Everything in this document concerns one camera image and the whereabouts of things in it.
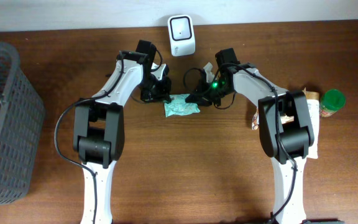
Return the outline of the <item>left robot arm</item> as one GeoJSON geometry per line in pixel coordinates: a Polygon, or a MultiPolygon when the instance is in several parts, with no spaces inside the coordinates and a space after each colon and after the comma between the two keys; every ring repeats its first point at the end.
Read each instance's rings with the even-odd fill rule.
{"type": "Polygon", "coordinates": [[[132,92],[140,88],[144,103],[171,100],[169,68],[154,63],[158,53],[146,40],[140,40],[135,51],[119,52],[116,67],[102,89],[75,106],[73,148],[85,180],[82,223],[113,222],[112,178],[124,149],[124,106],[132,92]]]}

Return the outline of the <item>white barcode scanner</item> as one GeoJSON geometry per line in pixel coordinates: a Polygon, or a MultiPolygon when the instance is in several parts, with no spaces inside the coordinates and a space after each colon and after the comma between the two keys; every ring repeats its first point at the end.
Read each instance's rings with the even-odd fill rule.
{"type": "Polygon", "coordinates": [[[171,16],[167,25],[171,54],[174,57],[194,54],[196,42],[192,18],[186,14],[171,16]]]}

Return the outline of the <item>green lidded jar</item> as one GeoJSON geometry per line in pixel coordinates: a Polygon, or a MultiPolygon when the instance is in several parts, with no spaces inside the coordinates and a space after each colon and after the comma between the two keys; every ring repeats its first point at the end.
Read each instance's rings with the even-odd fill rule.
{"type": "Polygon", "coordinates": [[[332,116],[339,111],[346,104],[346,97],[344,94],[337,90],[328,90],[320,99],[319,102],[319,115],[322,118],[332,116]]]}

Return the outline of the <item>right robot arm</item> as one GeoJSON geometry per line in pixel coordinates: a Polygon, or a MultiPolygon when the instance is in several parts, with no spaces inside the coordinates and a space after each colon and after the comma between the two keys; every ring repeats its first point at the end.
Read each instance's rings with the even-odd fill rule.
{"type": "Polygon", "coordinates": [[[268,223],[310,223],[303,205],[303,174],[314,131],[306,95],[288,91],[262,76],[251,63],[240,63],[234,49],[216,53],[218,69],[207,63],[186,99],[221,108],[221,98],[242,95],[259,112],[259,139],[273,167],[275,199],[268,223]]]}

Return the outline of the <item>white cream tube gold cap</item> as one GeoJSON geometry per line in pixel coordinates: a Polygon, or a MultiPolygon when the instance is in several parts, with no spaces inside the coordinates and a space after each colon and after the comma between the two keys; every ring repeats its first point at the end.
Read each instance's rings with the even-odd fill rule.
{"type": "Polygon", "coordinates": [[[308,104],[308,110],[310,114],[311,124],[313,127],[314,142],[309,147],[308,158],[318,158],[318,137],[319,137],[319,93],[314,91],[307,91],[303,89],[303,93],[306,96],[308,104]]]}

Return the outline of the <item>grey plastic mesh basket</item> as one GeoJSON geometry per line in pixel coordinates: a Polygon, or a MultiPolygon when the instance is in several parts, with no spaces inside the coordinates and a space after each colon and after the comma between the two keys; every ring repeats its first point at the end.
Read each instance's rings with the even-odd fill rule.
{"type": "Polygon", "coordinates": [[[0,42],[0,205],[26,196],[45,118],[18,51],[0,42]]]}

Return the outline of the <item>beige paper bag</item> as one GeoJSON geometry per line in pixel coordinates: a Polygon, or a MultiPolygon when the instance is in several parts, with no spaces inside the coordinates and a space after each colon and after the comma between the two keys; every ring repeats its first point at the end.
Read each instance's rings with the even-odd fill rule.
{"type": "MultiPolygon", "coordinates": [[[[282,124],[289,123],[289,122],[292,122],[292,121],[295,120],[294,116],[288,116],[285,113],[282,113],[280,115],[280,119],[281,119],[282,124]]],[[[258,130],[259,129],[259,109],[258,108],[256,109],[256,112],[253,115],[251,129],[252,130],[258,130]]]]}

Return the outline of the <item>teal wet wipes pack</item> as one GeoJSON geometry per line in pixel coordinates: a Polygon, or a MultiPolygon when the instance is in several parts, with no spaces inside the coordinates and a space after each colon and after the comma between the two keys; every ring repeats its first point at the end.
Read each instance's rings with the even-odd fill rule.
{"type": "Polygon", "coordinates": [[[187,116],[199,113],[200,109],[196,103],[187,103],[189,94],[170,95],[171,102],[164,103],[165,116],[187,116]]]}

